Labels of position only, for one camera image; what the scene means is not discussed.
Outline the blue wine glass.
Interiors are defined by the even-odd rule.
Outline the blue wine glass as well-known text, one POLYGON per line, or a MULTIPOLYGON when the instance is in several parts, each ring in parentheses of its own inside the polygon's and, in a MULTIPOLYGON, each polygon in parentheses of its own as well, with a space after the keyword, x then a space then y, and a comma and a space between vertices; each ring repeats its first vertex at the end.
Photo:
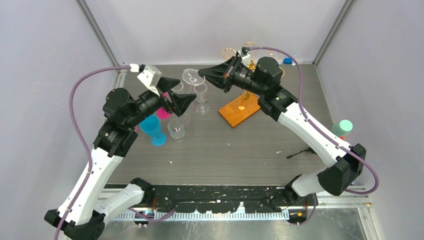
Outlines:
POLYGON ((156 115, 152 114, 145 118, 139 124, 139 127, 143 133, 150 137, 152 145, 160 147, 165 144, 167 136, 162 132, 160 120, 156 115))

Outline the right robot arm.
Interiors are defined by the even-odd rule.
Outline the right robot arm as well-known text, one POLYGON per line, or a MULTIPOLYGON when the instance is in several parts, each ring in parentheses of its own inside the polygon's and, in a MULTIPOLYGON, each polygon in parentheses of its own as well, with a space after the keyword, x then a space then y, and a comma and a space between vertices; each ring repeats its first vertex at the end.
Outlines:
POLYGON ((286 126, 299 136, 320 157, 326 168, 309 175, 300 175, 289 182, 285 198, 291 205, 299 205, 307 195, 326 191, 341 195, 362 173, 366 149, 341 139, 300 106, 299 100, 281 86, 282 69, 272 57, 261 57, 254 70, 233 56, 216 66, 202 68, 198 74, 215 87, 229 92, 236 86, 255 95, 260 109, 274 121, 286 126))

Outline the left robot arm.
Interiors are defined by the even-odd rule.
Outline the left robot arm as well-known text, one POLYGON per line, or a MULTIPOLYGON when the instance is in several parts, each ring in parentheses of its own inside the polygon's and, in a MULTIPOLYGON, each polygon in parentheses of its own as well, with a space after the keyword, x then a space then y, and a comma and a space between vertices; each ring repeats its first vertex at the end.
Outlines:
POLYGON ((153 202, 154 187, 141 178, 134 178, 102 203, 98 198, 137 139, 136 126, 160 108, 181 116, 196 99, 194 93, 175 93, 173 88, 179 83, 176 78, 161 77, 158 93, 147 90, 137 99, 122 87, 107 94, 103 105, 106 121, 88 153, 83 173, 65 202, 44 216, 58 233, 72 240, 97 240, 119 214, 134 205, 148 207, 153 202))

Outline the pink wine glass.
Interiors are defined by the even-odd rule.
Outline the pink wine glass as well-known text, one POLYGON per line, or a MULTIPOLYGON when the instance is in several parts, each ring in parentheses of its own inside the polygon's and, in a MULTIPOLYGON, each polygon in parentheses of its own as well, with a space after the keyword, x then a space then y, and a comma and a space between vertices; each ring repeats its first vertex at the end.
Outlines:
POLYGON ((163 107, 160 107, 157 112, 156 112, 156 116, 160 119, 160 120, 166 120, 168 118, 171 117, 171 114, 168 113, 163 107))

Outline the clear wine glass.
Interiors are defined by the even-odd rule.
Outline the clear wine glass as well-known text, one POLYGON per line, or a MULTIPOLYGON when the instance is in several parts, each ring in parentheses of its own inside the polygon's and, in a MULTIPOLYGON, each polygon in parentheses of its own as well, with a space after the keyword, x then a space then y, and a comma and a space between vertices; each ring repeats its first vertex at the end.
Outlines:
POLYGON ((208 87, 205 83, 196 85, 193 88, 198 102, 195 110, 200 115, 205 115, 209 112, 209 106, 206 104, 208 100, 208 87))
POLYGON ((176 94, 185 94, 186 93, 186 87, 183 82, 180 82, 178 85, 173 87, 171 89, 176 94))

